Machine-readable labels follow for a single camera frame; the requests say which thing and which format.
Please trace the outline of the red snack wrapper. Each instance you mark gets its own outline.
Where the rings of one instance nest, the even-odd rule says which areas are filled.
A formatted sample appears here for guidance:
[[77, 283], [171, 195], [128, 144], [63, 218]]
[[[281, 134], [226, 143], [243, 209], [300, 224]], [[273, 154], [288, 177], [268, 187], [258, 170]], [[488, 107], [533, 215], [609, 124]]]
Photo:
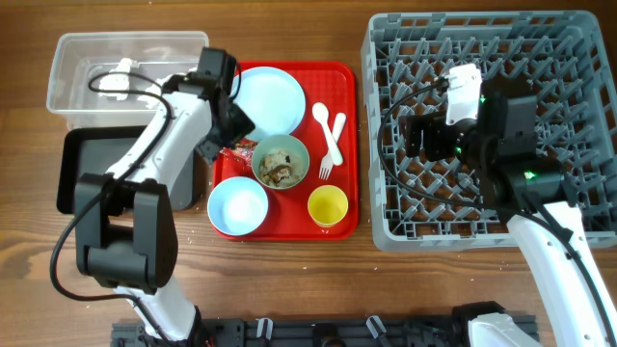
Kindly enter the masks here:
[[221, 150], [221, 153], [224, 156], [240, 162], [245, 166], [251, 166], [253, 154], [257, 145], [258, 142], [256, 141], [242, 139], [235, 145], [234, 148], [224, 147]]

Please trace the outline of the green bowl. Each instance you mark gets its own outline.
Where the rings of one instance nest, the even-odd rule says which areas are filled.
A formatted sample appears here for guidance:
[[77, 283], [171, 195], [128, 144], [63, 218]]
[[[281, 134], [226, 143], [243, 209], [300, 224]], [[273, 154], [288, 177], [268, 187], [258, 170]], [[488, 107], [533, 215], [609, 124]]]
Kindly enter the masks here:
[[305, 178], [309, 164], [309, 151], [299, 139], [274, 135], [256, 145], [251, 168], [255, 178], [265, 187], [286, 190]]

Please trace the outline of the rice and food scraps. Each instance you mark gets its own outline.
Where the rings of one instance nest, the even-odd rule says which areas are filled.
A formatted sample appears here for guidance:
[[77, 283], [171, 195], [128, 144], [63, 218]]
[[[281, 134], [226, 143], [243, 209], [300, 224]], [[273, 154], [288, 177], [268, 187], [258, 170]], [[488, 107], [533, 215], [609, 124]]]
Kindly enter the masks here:
[[283, 149], [265, 155], [259, 163], [258, 176], [271, 188], [286, 189], [297, 184], [304, 171], [300, 159]]

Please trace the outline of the yellow cup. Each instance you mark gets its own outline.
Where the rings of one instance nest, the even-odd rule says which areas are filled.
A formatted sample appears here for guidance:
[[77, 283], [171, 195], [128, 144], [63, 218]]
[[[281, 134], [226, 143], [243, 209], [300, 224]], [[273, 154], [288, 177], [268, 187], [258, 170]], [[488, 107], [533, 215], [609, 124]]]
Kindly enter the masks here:
[[333, 227], [346, 216], [349, 202], [346, 194], [334, 185], [322, 185], [308, 197], [308, 213], [321, 227]]

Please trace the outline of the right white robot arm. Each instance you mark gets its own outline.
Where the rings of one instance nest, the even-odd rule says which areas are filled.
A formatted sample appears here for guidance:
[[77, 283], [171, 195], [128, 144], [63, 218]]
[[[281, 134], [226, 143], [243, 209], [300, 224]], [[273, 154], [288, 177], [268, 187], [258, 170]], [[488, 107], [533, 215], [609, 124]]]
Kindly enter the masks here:
[[457, 157], [476, 172], [481, 208], [494, 210], [522, 251], [558, 343], [613, 346], [616, 308], [584, 235], [563, 165], [536, 152], [532, 111], [402, 116], [406, 151]]

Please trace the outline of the grey dishwasher rack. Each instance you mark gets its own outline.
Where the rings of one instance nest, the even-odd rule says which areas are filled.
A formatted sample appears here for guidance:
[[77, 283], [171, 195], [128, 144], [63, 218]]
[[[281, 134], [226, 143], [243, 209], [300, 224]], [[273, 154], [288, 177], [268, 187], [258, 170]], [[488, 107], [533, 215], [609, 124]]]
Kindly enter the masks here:
[[494, 211], [481, 208], [476, 176], [453, 158], [408, 157], [386, 118], [428, 114], [446, 103], [424, 87], [452, 67], [484, 78], [527, 80], [538, 98], [540, 153], [559, 160], [577, 187], [588, 244], [616, 243], [616, 86], [597, 18], [583, 11], [378, 13], [361, 48], [369, 136], [372, 236], [385, 252], [510, 247]]

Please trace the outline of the clear plastic waste bin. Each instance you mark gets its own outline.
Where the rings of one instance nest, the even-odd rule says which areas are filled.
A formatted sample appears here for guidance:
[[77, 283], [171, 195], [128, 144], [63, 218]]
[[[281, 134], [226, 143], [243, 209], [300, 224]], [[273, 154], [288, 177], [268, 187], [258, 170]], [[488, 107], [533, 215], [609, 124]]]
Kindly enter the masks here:
[[146, 125], [165, 80], [197, 67], [209, 44], [201, 31], [68, 33], [60, 37], [46, 107], [70, 129]]

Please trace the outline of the black food waste tray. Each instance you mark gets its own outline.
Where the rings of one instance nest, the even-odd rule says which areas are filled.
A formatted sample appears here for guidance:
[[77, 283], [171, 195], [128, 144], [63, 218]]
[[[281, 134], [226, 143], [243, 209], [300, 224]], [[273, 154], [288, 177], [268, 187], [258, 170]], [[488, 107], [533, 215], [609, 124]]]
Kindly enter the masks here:
[[[145, 126], [76, 128], [67, 133], [56, 206], [62, 214], [73, 213], [74, 187], [85, 173], [104, 174], [119, 161], [144, 132]], [[202, 163], [192, 153], [174, 183], [170, 200], [174, 211], [192, 207], [201, 195]]]

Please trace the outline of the light blue plate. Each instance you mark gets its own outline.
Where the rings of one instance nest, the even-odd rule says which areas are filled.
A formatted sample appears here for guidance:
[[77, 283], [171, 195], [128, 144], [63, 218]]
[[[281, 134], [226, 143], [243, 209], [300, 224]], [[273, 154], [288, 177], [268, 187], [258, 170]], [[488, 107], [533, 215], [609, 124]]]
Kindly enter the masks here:
[[300, 83], [288, 72], [275, 67], [252, 67], [235, 76], [234, 102], [254, 123], [246, 138], [260, 142], [274, 135], [289, 135], [302, 122], [306, 97]]

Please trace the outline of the crumpled white tissue right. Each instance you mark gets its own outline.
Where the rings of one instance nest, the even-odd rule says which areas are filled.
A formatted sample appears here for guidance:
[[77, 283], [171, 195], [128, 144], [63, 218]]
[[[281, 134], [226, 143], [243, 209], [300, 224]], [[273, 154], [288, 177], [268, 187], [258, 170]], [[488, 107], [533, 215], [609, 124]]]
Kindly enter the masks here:
[[[162, 87], [173, 77], [172, 74], [169, 74], [163, 78], [154, 79], [151, 82], [147, 82], [147, 87], [145, 89], [146, 93], [153, 93], [157, 96], [162, 95]], [[159, 106], [160, 101], [154, 97], [147, 95], [139, 95], [137, 100], [143, 102], [146, 105], [146, 108], [149, 110], [154, 110]]]

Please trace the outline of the crumpled white tissue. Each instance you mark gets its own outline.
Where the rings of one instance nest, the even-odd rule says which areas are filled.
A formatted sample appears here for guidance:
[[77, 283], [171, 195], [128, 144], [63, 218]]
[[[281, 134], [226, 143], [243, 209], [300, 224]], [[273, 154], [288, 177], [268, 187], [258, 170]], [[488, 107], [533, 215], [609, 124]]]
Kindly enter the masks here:
[[[163, 78], [154, 79], [151, 82], [147, 82], [147, 87], [145, 89], [146, 93], [153, 93], [157, 96], [162, 95], [162, 87], [173, 77], [172, 74], [169, 74]], [[137, 100], [143, 102], [146, 105], [146, 108], [149, 110], [154, 110], [159, 106], [160, 101], [154, 97], [147, 95], [139, 95]]]
[[113, 68], [109, 75], [106, 75], [100, 79], [99, 96], [105, 96], [109, 99], [116, 101], [123, 101], [127, 99], [126, 93], [104, 93], [103, 90], [119, 90], [127, 91], [130, 88], [128, 72], [132, 72], [139, 67], [139, 63], [130, 58], [122, 58], [119, 64]]

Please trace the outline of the light blue small bowl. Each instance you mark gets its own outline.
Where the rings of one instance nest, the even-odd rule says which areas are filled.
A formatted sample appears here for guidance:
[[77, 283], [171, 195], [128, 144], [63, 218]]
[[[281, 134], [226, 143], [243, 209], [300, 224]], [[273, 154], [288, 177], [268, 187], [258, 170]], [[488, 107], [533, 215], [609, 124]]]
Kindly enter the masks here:
[[227, 236], [244, 236], [265, 221], [269, 200], [265, 189], [255, 180], [235, 176], [220, 182], [207, 202], [211, 224]]

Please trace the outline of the red serving tray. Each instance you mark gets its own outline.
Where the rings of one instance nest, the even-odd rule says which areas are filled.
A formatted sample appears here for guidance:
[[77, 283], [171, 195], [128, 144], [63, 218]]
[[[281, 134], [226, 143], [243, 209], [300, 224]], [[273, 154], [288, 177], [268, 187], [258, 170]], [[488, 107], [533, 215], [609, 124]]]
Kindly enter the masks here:
[[[252, 67], [275, 67], [291, 74], [301, 85], [306, 97], [306, 111], [300, 125], [291, 133], [308, 149], [309, 169], [305, 178], [295, 187], [275, 190], [262, 185], [254, 176], [251, 166], [245, 166], [221, 154], [213, 166], [213, 189], [222, 181], [245, 176], [257, 181], [266, 191], [269, 210], [265, 221], [252, 233], [227, 236], [234, 240], [335, 240], [352, 233], [359, 219], [359, 174], [356, 129], [356, 84], [352, 71], [338, 62], [244, 62], [241, 72]], [[344, 114], [345, 124], [337, 146], [343, 158], [340, 166], [333, 167], [329, 177], [319, 176], [320, 163], [328, 151], [322, 126], [313, 118], [311, 108], [322, 102], [329, 110], [328, 124], [335, 126], [335, 117]], [[310, 217], [308, 199], [313, 190], [322, 185], [334, 185], [347, 196], [346, 216], [333, 227], [321, 227]]]

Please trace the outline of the crumpled white tissue left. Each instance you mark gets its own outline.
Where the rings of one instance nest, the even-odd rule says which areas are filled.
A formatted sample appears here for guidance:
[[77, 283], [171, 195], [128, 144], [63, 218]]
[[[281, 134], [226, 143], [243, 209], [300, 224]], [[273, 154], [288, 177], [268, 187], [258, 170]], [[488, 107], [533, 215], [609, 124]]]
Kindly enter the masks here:
[[139, 63], [130, 58], [122, 58], [119, 64], [113, 68], [109, 75], [106, 75], [100, 79], [99, 96], [105, 96], [109, 99], [116, 101], [123, 101], [127, 99], [126, 93], [104, 93], [103, 90], [119, 90], [127, 91], [130, 88], [128, 72], [132, 72], [139, 67]]

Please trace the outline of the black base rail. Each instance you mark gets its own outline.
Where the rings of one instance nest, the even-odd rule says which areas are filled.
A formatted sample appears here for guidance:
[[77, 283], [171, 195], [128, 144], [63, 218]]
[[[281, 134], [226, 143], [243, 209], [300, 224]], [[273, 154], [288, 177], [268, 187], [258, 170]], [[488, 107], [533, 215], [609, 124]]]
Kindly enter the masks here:
[[[392, 346], [457, 346], [450, 318], [384, 320], [385, 337]], [[337, 338], [347, 346], [373, 347], [377, 339], [364, 320], [276, 321], [269, 339], [257, 335], [256, 321], [205, 319], [203, 324], [214, 335], [216, 346], [323, 346]]]

